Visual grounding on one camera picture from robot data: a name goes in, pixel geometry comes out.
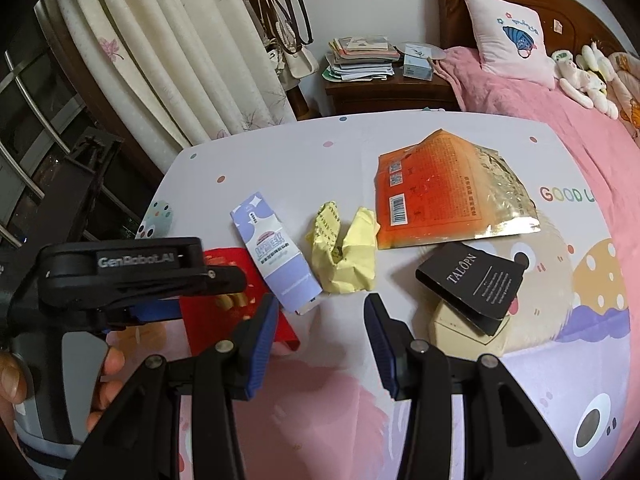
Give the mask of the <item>person's left hand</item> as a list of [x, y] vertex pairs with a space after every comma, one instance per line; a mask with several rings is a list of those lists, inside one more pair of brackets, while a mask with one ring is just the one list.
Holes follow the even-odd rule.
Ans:
[[[114, 347], [108, 348], [102, 365], [102, 376], [96, 382], [96, 388], [93, 391], [90, 413], [86, 421], [88, 432], [93, 430], [106, 409], [114, 401], [115, 396], [122, 390], [124, 383], [119, 379], [110, 379], [110, 377], [117, 375], [124, 368], [124, 365], [124, 354]], [[14, 415], [16, 414], [14, 406], [25, 401], [28, 393], [28, 383], [25, 373], [18, 365], [17, 359], [4, 350], [0, 354], [0, 373], [1, 418], [13, 440], [14, 446], [17, 446], [17, 434], [14, 428]]]

